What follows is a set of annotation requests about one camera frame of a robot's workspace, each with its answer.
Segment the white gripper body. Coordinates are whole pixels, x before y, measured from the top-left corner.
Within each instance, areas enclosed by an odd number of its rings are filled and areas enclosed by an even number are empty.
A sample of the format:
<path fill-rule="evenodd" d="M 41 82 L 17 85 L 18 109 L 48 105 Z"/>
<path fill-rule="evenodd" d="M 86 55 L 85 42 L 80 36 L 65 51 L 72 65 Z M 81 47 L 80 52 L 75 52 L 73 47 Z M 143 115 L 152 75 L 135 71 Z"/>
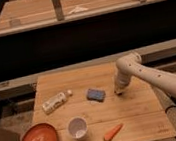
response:
<path fill-rule="evenodd" d="M 129 75 L 117 73 L 114 77 L 114 93 L 116 95 L 123 95 L 125 88 L 129 85 Z"/>

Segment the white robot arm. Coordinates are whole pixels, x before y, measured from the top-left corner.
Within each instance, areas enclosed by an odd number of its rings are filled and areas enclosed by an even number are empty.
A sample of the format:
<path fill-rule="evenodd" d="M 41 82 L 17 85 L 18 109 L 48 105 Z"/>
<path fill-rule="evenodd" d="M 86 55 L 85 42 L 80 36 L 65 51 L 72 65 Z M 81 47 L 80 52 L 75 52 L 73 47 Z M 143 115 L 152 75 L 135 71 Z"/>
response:
<path fill-rule="evenodd" d="M 141 55 L 136 52 L 116 60 L 117 72 L 114 78 L 114 93 L 121 95 L 132 80 L 137 77 L 167 92 L 176 99 L 176 74 L 142 65 Z"/>

